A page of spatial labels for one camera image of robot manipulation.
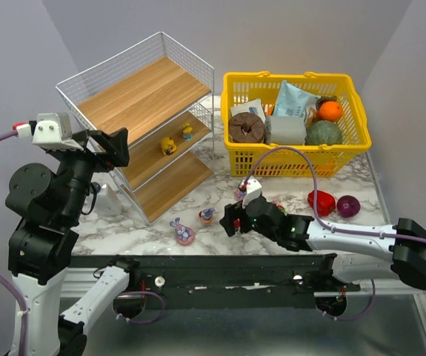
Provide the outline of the red strawberry toy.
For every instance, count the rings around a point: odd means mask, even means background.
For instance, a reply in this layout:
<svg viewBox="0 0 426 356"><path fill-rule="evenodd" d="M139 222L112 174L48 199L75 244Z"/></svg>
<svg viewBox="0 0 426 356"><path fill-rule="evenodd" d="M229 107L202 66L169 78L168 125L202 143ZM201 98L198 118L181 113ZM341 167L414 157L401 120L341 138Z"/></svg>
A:
<svg viewBox="0 0 426 356"><path fill-rule="evenodd" d="M241 232L241 223L240 223L240 219L236 219L234 220L234 231L235 234L239 234Z"/></svg>

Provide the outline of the yellow duck toy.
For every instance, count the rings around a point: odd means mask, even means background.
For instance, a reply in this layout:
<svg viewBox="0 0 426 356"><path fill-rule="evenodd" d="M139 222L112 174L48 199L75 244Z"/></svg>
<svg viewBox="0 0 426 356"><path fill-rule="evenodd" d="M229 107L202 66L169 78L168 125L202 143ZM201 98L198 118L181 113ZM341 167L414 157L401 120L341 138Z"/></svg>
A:
<svg viewBox="0 0 426 356"><path fill-rule="evenodd" d="M160 142L161 150L164 156L169 156L176 152L177 146L172 137L164 137Z"/></svg>

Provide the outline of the yellow blue minion toy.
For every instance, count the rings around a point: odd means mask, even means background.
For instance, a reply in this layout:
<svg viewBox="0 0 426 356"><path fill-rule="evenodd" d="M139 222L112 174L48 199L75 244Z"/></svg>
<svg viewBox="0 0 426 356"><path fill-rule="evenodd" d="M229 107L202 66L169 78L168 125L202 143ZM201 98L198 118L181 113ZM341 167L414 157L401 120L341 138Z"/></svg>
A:
<svg viewBox="0 0 426 356"><path fill-rule="evenodd" d="M182 137L184 141L190 141L193 138L193 127L189 122L186 122L182 126Z"/></svg>

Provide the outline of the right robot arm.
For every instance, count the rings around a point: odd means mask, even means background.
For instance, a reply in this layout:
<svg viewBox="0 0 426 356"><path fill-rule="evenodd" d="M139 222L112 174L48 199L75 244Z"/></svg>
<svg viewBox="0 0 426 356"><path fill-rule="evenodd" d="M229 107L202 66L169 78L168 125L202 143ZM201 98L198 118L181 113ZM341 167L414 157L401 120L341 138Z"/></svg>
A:
<svg viewBox="0 0 426 356"><path fill-rule="evenodd" d="M226 234L255 231L288 251L343 251L365 255L370 262L332 265L333 278L351 283L362 279L396 278L426 291L426 230L416 221L401 218L395 225L359 226L285 214L263 196L243 205L224 207L219 221Z"/></svg>

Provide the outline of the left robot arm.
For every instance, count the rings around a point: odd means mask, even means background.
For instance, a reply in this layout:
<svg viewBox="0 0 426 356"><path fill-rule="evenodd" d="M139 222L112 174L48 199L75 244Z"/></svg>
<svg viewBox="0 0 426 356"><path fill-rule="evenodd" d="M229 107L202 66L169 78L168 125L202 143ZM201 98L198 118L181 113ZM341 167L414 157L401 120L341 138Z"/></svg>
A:
<svg viewBox="0 0 426 356"><path fill-rule="evenodd" d="M8 267L20 294L12 355L80 355L101 313L122 292L139 284L139 263L114 257L95 285L67 311L61 288L78 239L84 201L95 173L129 162L122 128L62 133L53 123L31 122L20 131L59 161L57 171L31 163L11 177L6 206L21 218L9 240Z"/></svg>

